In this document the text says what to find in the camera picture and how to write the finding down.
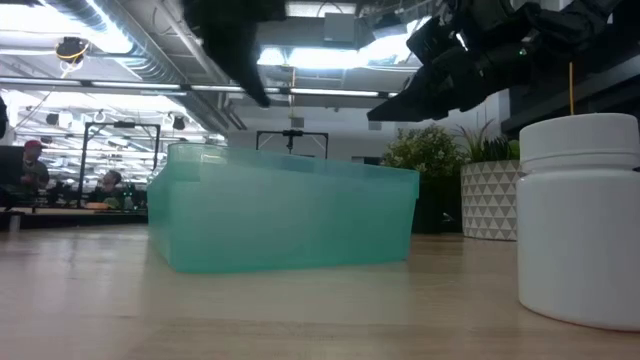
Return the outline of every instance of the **white plastic jar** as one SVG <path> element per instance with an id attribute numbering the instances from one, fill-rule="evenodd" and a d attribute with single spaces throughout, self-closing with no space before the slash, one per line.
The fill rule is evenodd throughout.
<path id="1" fill-rule="evenodd" d="M 520 133 L 520 302 L 571 323 L 640 330 L 640 136 L 589 114 Z"/>

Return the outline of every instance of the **green plant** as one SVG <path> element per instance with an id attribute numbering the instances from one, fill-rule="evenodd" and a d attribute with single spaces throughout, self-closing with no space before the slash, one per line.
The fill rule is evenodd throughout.
<path id="1" fill-rule="evenodd" d="M 489 139 L 487 130 L 493 120 L 487 122 L 479 131 L 471 132 L 462 126 L 460 136 L 467 141 L 467 156 L 469 162 L 519 160 L 520 145 L 517 140 L 509 141 L 505 136 Z"/>
<path id="2" fill-rule="evenodd" d="M 397 139 L 383 155 L 385 166 L 417 170 L 421 181 L 453 176 L 464 164 L 464 153 L 453 135 L 437 125 L 426 129 L 399 130 Z"/>

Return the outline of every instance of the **potted plant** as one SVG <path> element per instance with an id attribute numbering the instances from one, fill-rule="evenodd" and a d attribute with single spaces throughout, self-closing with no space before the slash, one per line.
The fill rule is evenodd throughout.
<path id="1" fill-rule="evenodd" d="M 477 133 L 461 127 L 469 163 L 461 170 L 464 235 L 489 240 L 517 240 L 516 182 L 520 148 L 504 136 L 487 137 L 487 123 Z"/>
<path id="2" fill-rule="evenodd" d="M 462 230 L 459 171 L 464 164 L 464 154 L 445 128 L 432 125 L 425 129 L 399 130 L 382 164 L 420 172 L 420 198 L 413 221 L 415 233 Z"/>

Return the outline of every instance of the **jar lid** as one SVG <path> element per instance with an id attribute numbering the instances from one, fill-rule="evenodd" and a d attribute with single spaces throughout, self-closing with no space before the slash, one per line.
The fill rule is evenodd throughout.
<path id="1" fill-rule="evenodd" d="M 520 132 L 522 171 L 558 166 L 640 167 L 638 120 L 586 114 L 542 121 Z"/>

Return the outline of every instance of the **table surface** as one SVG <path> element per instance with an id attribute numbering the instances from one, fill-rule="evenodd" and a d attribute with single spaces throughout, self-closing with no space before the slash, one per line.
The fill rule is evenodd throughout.
<path id="1" fill-rule="evenodd" d="M 0 359 L 639 359 L 640 334 L 520 306 L 515 247 L 415 237 L 407 263 L 189 275 L 144 226 L 0 234 Z"/>

